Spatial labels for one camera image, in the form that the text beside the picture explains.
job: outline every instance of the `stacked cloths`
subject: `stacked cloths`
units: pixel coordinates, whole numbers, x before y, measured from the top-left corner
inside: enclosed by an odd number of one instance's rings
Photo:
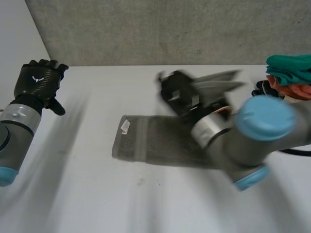
[[[273,55],[268,57],[267,64],[267,73],[273,75],[280,86],[311,84],[311,55]]]
[[[257,83],[252,95],[270,95],[286,101],[311,100],[311,55],[274,55],[267,59],[268,80]]]

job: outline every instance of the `gray wall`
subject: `gray wall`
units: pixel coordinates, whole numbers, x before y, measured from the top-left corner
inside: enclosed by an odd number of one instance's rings
[[[311,53],[309,0],[26,0],[70,66],[264,64]]]

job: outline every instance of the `towel label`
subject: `towel label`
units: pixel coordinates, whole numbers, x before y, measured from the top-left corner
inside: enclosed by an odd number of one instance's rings
[[[125,120],[121,126],[121,130],[123,131],[122,134],[127,134],[129,127],[130,127],[130,122],[128,120]]]

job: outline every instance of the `silver metal ring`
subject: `silver metal ring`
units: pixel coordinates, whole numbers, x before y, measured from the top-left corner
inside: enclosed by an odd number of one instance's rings
[[[227,128],[228,124],[225,120],[220,115],[212,113],[203,117],[194,125],[191,135],[202,148],[205,148],[217,133]]]
[[[21,123],[30,128],[35,134],[41,121],[40,114],[33,108],[24,104],[10,104],[0,115],[0,121],[9,120]]]

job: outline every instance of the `black cable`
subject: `black cable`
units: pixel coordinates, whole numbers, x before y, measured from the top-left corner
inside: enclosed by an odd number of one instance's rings
[[[311,157],[311,151],[294,150],[294,149],[285,149],[285,150],[279,150],[279,151],[283,152],[283,153],[286,153],[286,154]]]

